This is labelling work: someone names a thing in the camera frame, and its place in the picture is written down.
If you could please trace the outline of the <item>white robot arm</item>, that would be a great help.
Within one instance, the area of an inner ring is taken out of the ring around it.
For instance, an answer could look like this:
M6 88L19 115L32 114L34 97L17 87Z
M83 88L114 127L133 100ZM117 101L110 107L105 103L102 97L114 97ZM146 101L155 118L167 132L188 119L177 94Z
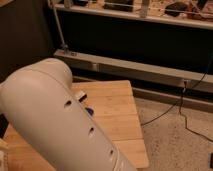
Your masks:
M57 171L136 171L71 91L72 72L49 58L0 84L0 112Z

